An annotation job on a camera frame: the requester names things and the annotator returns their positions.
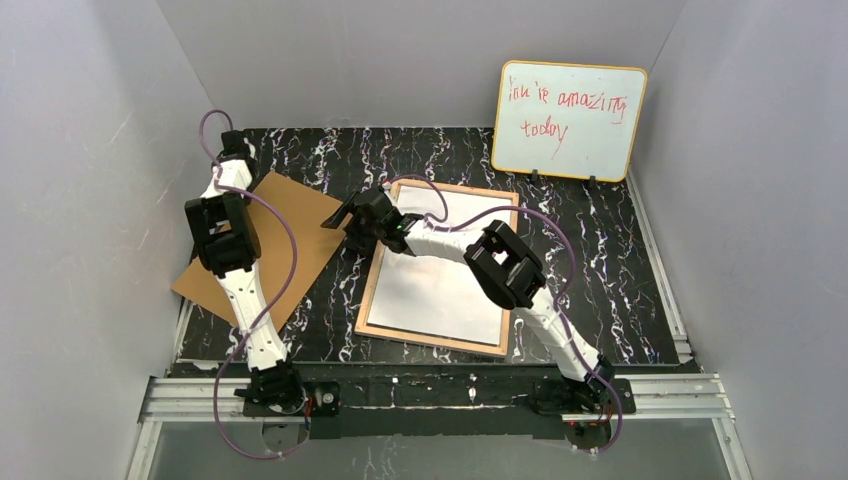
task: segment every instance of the brown cardboard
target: brown cardboard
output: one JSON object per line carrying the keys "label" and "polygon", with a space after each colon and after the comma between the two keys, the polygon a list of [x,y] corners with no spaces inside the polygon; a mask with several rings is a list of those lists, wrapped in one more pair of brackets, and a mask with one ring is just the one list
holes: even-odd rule
{"label": "brown cardboard", "polygon": [[[294,278],[286,293],[271,308],[271,320],[279,331],[344,239],[342,230],[321,228],[321,222],[335,212],[341,202],[273,172],[262,180],[254,193],[283,215],[297,240],[297,270]],[[256,227],[262,247],[259,280],[262,282],[265,300],[270,301],[289,274],[291,244],[280,221],[268,209],[258,202],[251,202],[247,212]],[[171,288],[237,325],[235,313],[224,290],[218,285],[215,276],[203,268],[199,259],[191,262]]]}

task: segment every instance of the yellow whiteboard frame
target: yellow whiteboard frame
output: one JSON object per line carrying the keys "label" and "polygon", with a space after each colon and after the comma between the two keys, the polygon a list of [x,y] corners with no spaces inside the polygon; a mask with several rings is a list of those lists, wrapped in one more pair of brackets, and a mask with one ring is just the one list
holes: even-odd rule
{"label": "yellow whiteboard frame", "polygon": [[[612,182],[619,183],[627,177],[627,172],[630,170],[630,157],[633,155],[633,143],[636,141],[636,131],[639,129],[639,116],[642,115],[642,103],[645,101],[645,91],[648,89],[648,72],[645,71],[644,68],[640,67],[617,67],[614,65],[588,65],[583,63],[556,63],[556,62],[534,62],[531,60],[510,60],[504,63],[504,66],[501,68],[501,82],[498,86],[498,110],[495,113],[495,135],[492,137],[492,168],[501,172],[513,172],[513,173],[526,173],[527,175],[532,175],[532,170],[519,170],[519,169],[507,169],[498,167],[495,160],[497,159],[497,145],[498,145],[498,120],[500,120],[501,116],[501,92],[503,92],[503,81],[504,81],[504,73],[506,71],[506,67],[512,65],[513,63],[523,63],[529,65],[554,65],[558,67],[585,67],[585,68],[606,68],[609,70],[636,70],[642,72],[645,75],[645,84],[642,85],[642,95],[639,98],[639,108],[636,110],[636,124],[633,126],[633,137],[630,139],[630,149],[627,151],[627,163],[624,164],[624,175],[619,179],[611,179],[611,178],[597,178],[595,180],[599,182]],[[550,173],[550,172],[538,172],[539,175],[547,175],[551,177],[562,177],[562,178],[577,178],[580,180],[589,180],[590,177],[584,177],[581,175],[563,175],[561,173]]]}

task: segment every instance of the whiteboard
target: whiteboard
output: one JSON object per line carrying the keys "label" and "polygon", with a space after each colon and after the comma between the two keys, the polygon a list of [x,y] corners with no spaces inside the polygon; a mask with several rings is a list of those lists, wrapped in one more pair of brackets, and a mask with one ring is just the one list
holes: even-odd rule
{"label": "whiteboard", "polygon": [[620,182],[627,175],[647,83],[641,68],[507,62],[492,165]]}
{"label": "whiteboard", "polygon": [[[429,186],[408,180],[398,183],[396,202],[401,212],[441,215],[441,201]],[[456,186],[440,188],[450,213],[447,223],[452,225],[488,208],[517,203],[514,193]],[[496,212],[468,228],[482,229],[492,220],[501,220],[515,228],[517,217],[509,211]],[[478,353],[506,353],[509,313],[486,297],[466,265],[380,250],[382,255],[375,255],[366,284],[360,310],[365,319],[357,321],[357,333]]]}

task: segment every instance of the yellow-framed whiteboard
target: yellow-framed whiteboard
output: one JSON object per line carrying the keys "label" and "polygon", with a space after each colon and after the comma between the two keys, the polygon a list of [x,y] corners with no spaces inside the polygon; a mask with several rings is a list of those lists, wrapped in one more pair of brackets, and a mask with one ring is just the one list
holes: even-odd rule
{"label": "yellow-framed whiteboard", "polygon": [[637,67],[511,60],[501,71],[497,170],[620,182],[648,74]]}

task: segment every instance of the black marble tabletop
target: black marble tabletop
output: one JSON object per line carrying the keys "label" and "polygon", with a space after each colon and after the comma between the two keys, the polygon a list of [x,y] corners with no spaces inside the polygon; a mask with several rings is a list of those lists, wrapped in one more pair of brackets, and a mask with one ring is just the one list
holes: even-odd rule
{"label": "black marble tabletop", "polygon": [[[492,169],[488,128],[342,128],[248,130],[264,175],[277,171],[338,199],[397,175],[518,192],[522,206],[550,216],[568,235],[579,277],[565,311],[613,363],[676,364],[677,353],[626,182],[599,184]],[[519,235],[562,285],[567,257],[541,222],[519,216]],[[424,347],[353,332],[370,258],[340,251],[330,260],[280,335],[295,361],[387,363],[549,363],[545,347],[513,317],[505,359]],[[179,357],[222,361],[238,341],[226,321],[191,307]]]}

